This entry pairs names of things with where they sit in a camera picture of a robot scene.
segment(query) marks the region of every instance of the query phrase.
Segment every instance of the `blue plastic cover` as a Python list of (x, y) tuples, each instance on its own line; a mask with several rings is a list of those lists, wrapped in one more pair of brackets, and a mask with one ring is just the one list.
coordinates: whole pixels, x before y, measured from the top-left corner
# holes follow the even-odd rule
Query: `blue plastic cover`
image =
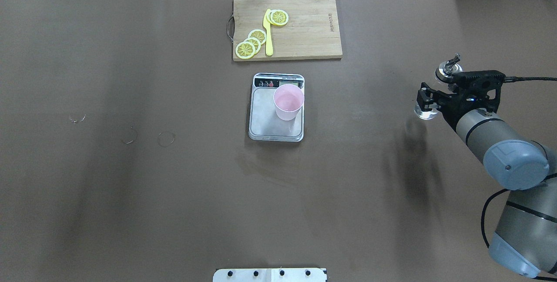
[(489, 255), (501, 266), (528, 278), (537, 277), (541, 271), (497, 233), (493, 233), (493, 239), (489, 246)]
[(520, 140), (500, 141), (491, 146), (483, 156), (483, 166), (511, 191), (534, 187), (549, 172), (545, 155), (531, 143)]

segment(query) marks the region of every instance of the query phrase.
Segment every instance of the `table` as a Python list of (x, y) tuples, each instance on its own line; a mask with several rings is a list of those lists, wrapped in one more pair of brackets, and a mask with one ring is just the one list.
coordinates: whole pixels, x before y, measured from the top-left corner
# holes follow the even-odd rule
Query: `table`
[[(556, 1), (337, 0), (342, 60), (235, 63), (232, 0), (2, 0), (0, 280), (525, 281), (480, 235), (500, 187), (412, 108), (454, 52), (555, 76)], [(257, 72), (305, 76), (301, 143), (249, 139)], [(557, 147), (554, 87), (506, 84), (499, 115)]]

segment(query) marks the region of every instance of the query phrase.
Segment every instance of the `cutting board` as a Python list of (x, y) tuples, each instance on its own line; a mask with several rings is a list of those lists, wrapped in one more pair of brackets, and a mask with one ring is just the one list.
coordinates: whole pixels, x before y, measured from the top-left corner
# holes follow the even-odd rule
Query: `cutting board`
[[(237, 44), (251, 30), (265, 30), (267, 9), (281, 9), (289, 15), (285, 26), (271, 25), (274, 54), (267, 56), (263, 45), (253, 58), (238, 58)], [(342, 58), (336, 0), (234, 0), (234, 23), (234, 61)]]

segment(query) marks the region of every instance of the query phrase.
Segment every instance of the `knife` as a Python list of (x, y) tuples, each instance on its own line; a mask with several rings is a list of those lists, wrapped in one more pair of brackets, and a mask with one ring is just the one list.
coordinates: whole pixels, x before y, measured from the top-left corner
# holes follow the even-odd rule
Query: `knife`
[(273, 55), (273, 41), (271, 40), (271, 24), (267, 19), (267, 16), (271, 13), (270, 9), (267, 9), (265, 15), (263, 16), (263, 27), (265, 28), (265, 32), (267, 32), (267, 40), (265, 41), (265, 54), (267, 56)]

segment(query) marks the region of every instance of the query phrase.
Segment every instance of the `lemon slice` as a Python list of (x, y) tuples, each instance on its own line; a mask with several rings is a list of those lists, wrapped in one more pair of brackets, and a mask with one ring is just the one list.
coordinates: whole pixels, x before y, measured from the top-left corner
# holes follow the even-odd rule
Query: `lemon slice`
[(269, 22), (276, 26), (283, 26), (288, 23), (288, 13), (284, 10), (271, 10)]
[(248, 36), (248, 38), (250, 38), (250, 37), (257, 38), (259, 40), (260, 44), (265, 44), (265, 40), (267, 40), (267, 34), (265, 34), (265, 31), (260, 30), (258, 28), (249, 32), (249, 34), (247, 36)]
[(255, 54), (255, 46), (250, 42), (241, 42), (236, 46), (236, 55), (240, 59), (249, 59)]
[(250, 42), (253, 44), (253, 46), (255, 46), (255, 54), (257, 54), (261, 49), (261, 42), (259, 42), (259, 40), (255, 37), (248, 37), (245, 39), (245, 42)]

